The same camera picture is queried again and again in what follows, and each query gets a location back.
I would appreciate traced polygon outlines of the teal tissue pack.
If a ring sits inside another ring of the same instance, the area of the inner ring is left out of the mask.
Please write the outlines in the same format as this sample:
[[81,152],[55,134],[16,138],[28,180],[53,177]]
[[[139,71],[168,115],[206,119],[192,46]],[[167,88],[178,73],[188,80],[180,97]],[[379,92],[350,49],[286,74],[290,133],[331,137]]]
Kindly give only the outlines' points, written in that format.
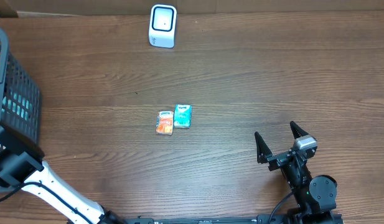
[[174,127],[190,128],[191,125],[192,106],[176,105],[174,111]]

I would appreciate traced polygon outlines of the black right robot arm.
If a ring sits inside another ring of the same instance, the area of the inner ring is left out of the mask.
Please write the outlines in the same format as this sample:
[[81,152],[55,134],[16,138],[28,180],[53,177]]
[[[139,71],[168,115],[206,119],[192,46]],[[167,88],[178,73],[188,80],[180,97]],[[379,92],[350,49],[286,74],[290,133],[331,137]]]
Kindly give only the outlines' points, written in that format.
[[290,122],[294,136],[293,146],[286,152],[274,155],[259,132],[255,132],[257,163],[268,164],[270,171],[280,170],[291,192],[269,215],[258,215],[258,223],[343,223],[341,215],[334,215],[337,182],[329,175],[312,177],[307,160],[317,151],[317,140]]

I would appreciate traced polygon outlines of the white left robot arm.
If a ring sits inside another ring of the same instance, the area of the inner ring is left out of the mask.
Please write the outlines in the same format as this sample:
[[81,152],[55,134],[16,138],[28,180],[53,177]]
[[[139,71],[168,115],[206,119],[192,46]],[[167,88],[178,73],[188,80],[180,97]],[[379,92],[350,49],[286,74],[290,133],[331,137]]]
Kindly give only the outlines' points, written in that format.
[[44,160],[31,139],[0,121],[0,186],[13,190],[0,202],[23,190],[47,202],[72,223],[115,224],[125,221],[73,189]]

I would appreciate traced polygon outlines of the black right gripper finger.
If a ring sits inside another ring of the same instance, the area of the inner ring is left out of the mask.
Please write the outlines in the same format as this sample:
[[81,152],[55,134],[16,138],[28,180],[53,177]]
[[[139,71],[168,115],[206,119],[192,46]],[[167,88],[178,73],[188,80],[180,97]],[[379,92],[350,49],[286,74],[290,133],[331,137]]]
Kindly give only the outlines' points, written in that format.
[[294,121],[290,122],[290,127],[293,133],[294,139],[309,135],[309,133],[307,133],[305,130],[299,127]]
[[257,162],[260,164],[267,163],[268,158],[272,156],[272,152],[257,131],[255,132],[255,141],[257,148]]

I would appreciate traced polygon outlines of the orange tissue pack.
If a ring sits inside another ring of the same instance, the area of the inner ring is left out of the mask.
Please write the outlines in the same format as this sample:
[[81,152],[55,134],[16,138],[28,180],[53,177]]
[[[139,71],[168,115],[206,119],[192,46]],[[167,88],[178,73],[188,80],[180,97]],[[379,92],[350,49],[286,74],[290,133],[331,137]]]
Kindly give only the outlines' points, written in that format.
[[156,122],[156,133],[171,136],[174,129],[174,112],[160,111],[158,112]]

